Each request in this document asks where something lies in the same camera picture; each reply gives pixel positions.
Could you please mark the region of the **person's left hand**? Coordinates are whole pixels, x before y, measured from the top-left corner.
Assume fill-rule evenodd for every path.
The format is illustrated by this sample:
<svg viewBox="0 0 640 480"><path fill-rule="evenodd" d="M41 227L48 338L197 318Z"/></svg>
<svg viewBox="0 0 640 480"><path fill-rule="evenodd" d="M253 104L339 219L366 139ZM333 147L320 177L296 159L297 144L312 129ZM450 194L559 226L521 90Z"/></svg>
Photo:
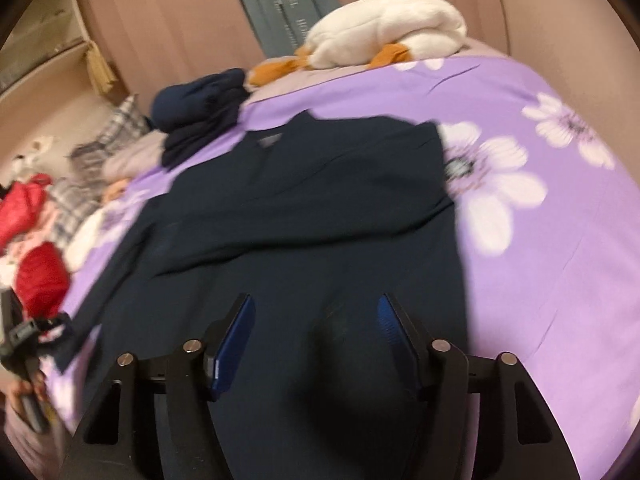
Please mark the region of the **person's left hand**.
<svg viewBox="0 0 640 480"><path fill-rule="evenodd" d="M44 420L51 425L46 376L38 372L29 380L15 378L10 382L8 390L6 390L6 423L4 424L6 428L15 425L18 420L29 425L25 408L25 400L29 396L34 396L37 399Z"/></svg>

